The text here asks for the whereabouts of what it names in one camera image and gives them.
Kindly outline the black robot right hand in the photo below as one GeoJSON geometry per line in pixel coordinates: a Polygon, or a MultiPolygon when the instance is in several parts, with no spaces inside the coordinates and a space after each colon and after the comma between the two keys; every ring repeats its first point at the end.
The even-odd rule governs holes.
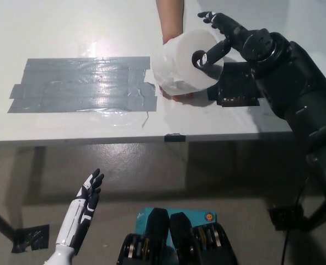
{"type": "Polygon", "coordinates": [[[246,61],[262,61],[270,56],[274,41],[267,29],[248,30],[237,21],[223,13],[211,11],[197,14],[204,23],[219,30],[225,39],[204,52],[194,60],[197,69],[207,72],[232,49],[239,52],[246,61]]]}

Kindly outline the person's bare hand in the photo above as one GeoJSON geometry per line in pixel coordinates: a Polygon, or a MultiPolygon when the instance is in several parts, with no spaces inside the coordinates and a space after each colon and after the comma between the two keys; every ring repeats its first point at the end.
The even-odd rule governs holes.
{"type": "MultiPolygon", "coordinates": [[[[176,38],[177,36],[181,35],[182,31],[181,30],[168,30],[165,29],[162,31],[162,41],[163,41],[163,45],[165,45],[169,40],[176,38]]],[[[182,101],[182,100],[186,100],[186,99],[192,99],[193,98],[193,94],[189,93],[189,94],[183,94],[183,95],[179,95],[179,96],[170,96],[166,91],[163,90],[162,87],[159,87],[161,94],[163,95],[163,97],[169,99],[169,100],[174,100],[176,102],[182,101]]]]}

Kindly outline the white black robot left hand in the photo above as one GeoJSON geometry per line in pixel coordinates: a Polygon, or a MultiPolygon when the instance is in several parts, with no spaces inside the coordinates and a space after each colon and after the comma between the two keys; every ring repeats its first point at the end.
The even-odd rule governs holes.
{"type": "Polygon", "coordinates": [[[66,212],[56,244],[79,252],[99,202],[103,179],[104,174],[96,169],[82,184],[66,212]]]}

